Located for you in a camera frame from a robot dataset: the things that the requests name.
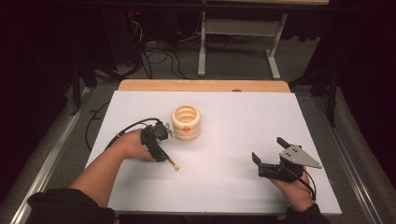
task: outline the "white tabletop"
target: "white tabletop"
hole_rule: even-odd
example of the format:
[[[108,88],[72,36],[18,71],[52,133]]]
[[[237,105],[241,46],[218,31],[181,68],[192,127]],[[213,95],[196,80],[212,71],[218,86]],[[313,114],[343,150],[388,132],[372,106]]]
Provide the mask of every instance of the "white tabletop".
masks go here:
[[[283,148],[276,138],[282,137],[321,163],[293,93],[115,91],[87,165],[120,130],[152,117],[170,122],[180,105],[194,105],[202,114],[197,139],[160,143],[180,170],[168,161],[125,161],[109,207],[154,214],[284,214],[282,194],[258,177],[251,152],[264,163],[278,163]],[[321,212],[341,214],[325,169],[307,171],[317,185]]]

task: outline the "metal stand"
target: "metal stand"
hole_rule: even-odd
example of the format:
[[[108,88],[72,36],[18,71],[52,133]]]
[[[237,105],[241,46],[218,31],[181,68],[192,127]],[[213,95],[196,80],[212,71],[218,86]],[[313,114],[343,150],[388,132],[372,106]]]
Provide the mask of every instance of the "metal stand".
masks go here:
[[[285,26],[287,14],[282,14],[279,21],[238,21],[238,20],[215,20],[207,19],[206,12],[202,12],[201,20],[201,47],[198,59],[198,77],[205,76],[206,34],[216,35],[255,35],[272,36],[274,38],[271,49],[265,51],[273,79],[280,79],[280,74],[274,58],[277,45]]]

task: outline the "dark background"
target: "dark background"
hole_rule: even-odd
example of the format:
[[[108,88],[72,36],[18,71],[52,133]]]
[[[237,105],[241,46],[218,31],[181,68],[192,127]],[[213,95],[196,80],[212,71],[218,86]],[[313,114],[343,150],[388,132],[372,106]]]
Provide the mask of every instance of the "dark background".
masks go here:
[[[371,2],[345,0],[331,4],[350,7]],[[63,110],[67,102],[64,90],[71,84],[75,59],[88,57],[107,67],[117,63],[110,47],[112,37],[106,33],[100,11],[68,10],[60,11],[45,1],[0,3],[0,168],[5,171],[1,177],[1,200]],[[292,13],[282,38],[297,35],[304,41],[321,36],[307,68],[309,73],[337,55],[337,47],[351,35],[343,63],[337,67],[339,87],[369,147],[395,186],[394,11],[396,7],[391,1],[376,1],[361,14],[329,17]],[[148,30],[173,44],[177,30],[188,35],[197,22],[193,12],[153,10],[145,17]],[[158,21],[164,19],[166,23],[159,26]]]

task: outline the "spool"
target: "spool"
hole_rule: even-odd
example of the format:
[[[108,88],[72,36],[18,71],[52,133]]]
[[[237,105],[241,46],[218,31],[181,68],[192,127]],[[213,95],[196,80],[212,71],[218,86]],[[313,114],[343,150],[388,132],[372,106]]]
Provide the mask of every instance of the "spool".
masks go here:
[[[201,113],[193,105],[181,105],[172,113],[173,133],[182,141],[190,141],[201,133]]]

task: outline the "sleeve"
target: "sleeve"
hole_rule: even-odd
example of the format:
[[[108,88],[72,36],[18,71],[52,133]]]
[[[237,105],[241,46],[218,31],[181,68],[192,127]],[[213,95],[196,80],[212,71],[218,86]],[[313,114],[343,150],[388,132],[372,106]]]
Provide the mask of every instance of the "sleeve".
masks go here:
[[[99,207],[88,195],[78,189],[50,189],[38,192],[28,199],[32,211],[28,224],[112,224],[114,210]]]
[[[331,224],[329,219],[324,217],[316,203],[304,212],[297,212],[288,208],[284,224]]]

